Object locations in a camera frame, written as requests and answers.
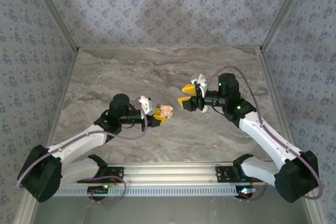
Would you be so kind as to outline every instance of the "wall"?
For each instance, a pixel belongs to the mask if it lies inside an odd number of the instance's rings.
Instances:
[[[322,199],[336,223],[336,1],[297,0],[267,51],[290,127],[319,159]]]
[[[0,0],[0,223],[12,223],[14,187],[32,147],[45,143],[74,54],[40,0]]]
[[[283,0],[53,0],[78,47],[260,45]]]

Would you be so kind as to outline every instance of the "white bracket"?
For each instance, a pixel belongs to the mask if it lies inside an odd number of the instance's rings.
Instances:
[[[205,98],[205,93],[208,90],[206,79],[201,73],[196,73],[192,75],[191,83],[193,85],[199,84],[199,88],[202,92],[202,97]],[[205,113],[208,110],[208,106],[204,106],[203,110],[200,110],[202,113]]]
[[[139,102],[141,103],[141,108],[145,112],[146,115],[153,115],[156,112],[156,104],[152,100],[141,96],[139,99]]]

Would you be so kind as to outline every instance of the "gray marble tabletop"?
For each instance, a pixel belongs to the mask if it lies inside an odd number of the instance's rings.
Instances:
[[[246,133],[223,116],[209,109],[206,113],[183,110],[177,101],[187,96],[181,88],[193,73],[209,77],[225,65],[234,65],[246,75],[261,106],[263,117],[277,131],[280,127],[264,81],[257,47],[216,48],[129,48],[80,50],[66,93],[54,143],[85,130],[108,109],[113,96],[125,93],[135,99],[151,97],[157,104],[174,107],[174,115],[162,126],[149,128],[137,141],[115,138],[89,154],[107,163],[232,161],[251,153],[269,159],[263,149]],[[252,98],[238,73],[240,91]],[[209,89],[217,89],[217,78]],[[123,129],[122,136],[138,136],[140,126]]]

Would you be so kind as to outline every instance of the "black mount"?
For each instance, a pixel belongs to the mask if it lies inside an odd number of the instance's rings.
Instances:
[[[105,176],[117,176],[120,178],[124,178],[124,167],[111,167],[108,166],[107,163],[101,159],[97,155],[90,155],[88,158],[94,160],[97,165],[99,166],[99,170],[97,174],[94,176],[94,178],[98,177],[105,177]],[[87,181],[87,180],[80,180],[77,181],[79,184],[120,184],[122,183],[121,181],[113,178],[105,178],[105,179],[100,179],[100,180],[93,180],[93,181]],[[92,199],[96,201],[100,201],[106,198],[106,196],[97,196],[99,194],[107,194],[109,189],[105,188],[104,186],[89,186],[87,189],[87,193],[91,194],[94,191],[94,195],[92,196]]]
[[[217,182],[218,183],[252,183],[253,180],[251,177],[247,177],[242,168],[241,164],[244,160],[248,159],[249,157],[253,157],[250,154],[245,154],[236,160],[233,161],[232,166],[222,166],[217,165],[215,166],[215,170],[217,172]]]
[[[151,115],[146,115],[147,126],[160,126],[160,121],[156,120]],[[145,121],[141,118],[141,110],[135,109],[130,103],[130,98],[126,94],[116,94],[110,102],[110,107],[105,110],[102,115],[95,120],[94,125],[98,125],[104,131],[118,135],[121,132],[122,126],[125,124],[141,124],[141,130],[145,129]],[[107,136],[106,142],[113,139],[113,136]]]
[[[200,85],[197,84],[196,96],[183,102],[183,108],[189,111],[203,110],[204,106],[221,107],[226,119],[239,127],[240,119],[256,108],[242,98],[239,91],[239,82],[233,73],[223,73],[218,76],[218,91],[207,90],[202,97]]]

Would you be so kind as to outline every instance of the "patterned wallpaper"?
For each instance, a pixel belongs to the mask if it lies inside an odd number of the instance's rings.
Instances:
[[[0,0],[0,223],[12,223],[16,176],[47,141],[73,53],[40,0]]]
[[[78,47],[260,45],[283,0],[53,0]]]
[[[294,137],[319,159],[336,223],[336,0],[297,0],[267,56]]]

